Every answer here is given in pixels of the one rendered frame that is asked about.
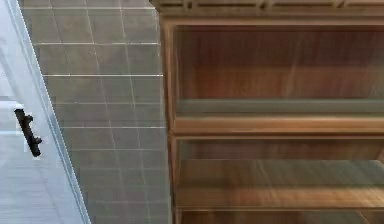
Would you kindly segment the brown wooden shelf unit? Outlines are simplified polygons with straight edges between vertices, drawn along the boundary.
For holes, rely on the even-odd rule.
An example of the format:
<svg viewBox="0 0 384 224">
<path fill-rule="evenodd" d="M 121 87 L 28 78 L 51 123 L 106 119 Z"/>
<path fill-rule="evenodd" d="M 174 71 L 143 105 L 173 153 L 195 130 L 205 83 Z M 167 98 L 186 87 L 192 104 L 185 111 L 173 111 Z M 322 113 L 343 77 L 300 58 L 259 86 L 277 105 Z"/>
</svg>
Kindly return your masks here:
<svg viewBox="0 0 384 224">
<path fill-rule="evenodd" d="M 150 0 L 171 224 L 384 224 L 384 0 Z"/>
</svg>

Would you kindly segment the white room door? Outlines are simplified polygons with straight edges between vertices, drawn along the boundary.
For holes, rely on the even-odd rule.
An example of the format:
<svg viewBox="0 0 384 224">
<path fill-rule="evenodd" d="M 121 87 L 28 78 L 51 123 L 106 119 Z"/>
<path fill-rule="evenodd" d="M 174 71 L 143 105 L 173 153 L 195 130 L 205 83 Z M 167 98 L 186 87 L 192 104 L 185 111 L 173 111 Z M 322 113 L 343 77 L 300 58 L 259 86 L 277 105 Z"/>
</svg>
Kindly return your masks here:
<svg viewBox="0 0 384 224">
<path fill-rule="evenodd" d="M 39 157 L 15 109 L 33 116 Z M 0 224 L 91 224 L 17 0 L 0 0 Z"/>
</svg>

